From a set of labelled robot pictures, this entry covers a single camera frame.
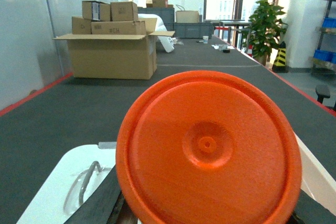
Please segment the cardboard box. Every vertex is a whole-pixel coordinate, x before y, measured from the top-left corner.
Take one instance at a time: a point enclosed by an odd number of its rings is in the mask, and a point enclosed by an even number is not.
[[[156,70],[156,36],[174,32],[154,31],[156,18],[145,23],[147,35],[67,34],[55,39],[67,40],[74,77],[149,80]]]
[[[91,20],[72,17],[72,34],[91,34]]]
[[[82,1],[82,15],[85,19],[111,21],[110,5],[100,1]]]
[[[168,7],[168,0],[152,0],[153,7],[165,8]]]
[[[111,2],[112,21],[137,21],[138,6],[134,2]]]
[[[92,22],[92,34],[146,35],[144,21]]]
[[[175,12],[176,23],[199,23],[199,12],[196,10],[178,10]]]

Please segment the orange plastic lid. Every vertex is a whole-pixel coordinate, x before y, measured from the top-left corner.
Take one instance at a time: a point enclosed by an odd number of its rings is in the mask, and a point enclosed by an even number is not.
[[[248,82],[179,73],[126,114],[117,175],[147,223],[285,223],[300,193],[301,159],[287,119]]]

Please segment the blue storage bin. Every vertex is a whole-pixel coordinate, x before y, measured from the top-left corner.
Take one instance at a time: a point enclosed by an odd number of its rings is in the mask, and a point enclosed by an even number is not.
[[[322,27],[335,28],[336,27],[336,18],[324,18]]]
[[[333,52],[332,55],[333,55],[333,57],[331,59],[331,62],[336,64],[336,52]]]
[[[324,61],[331,61],[333,59],[333,53],[323,50],[315,50],[314,58]]]

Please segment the green plant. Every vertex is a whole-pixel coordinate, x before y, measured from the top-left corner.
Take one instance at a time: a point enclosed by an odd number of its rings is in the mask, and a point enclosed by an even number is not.
[[[283,7],[270,4],[268,0],[256,2],[259,6],[250,16],[251,25],[248,44],[253,46],[254,58],[270,56],[272,49],[278,49],[280,45],[280,35],[285,34],[287,24],[278,16],[285,14]]]

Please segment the lid center knob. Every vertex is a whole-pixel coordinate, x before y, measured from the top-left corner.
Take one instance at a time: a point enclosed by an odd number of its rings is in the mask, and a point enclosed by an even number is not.
[[[198,140],[198,148],[205,153],[213,153],[217,144],[216,141],[210,136],[203,136]]]

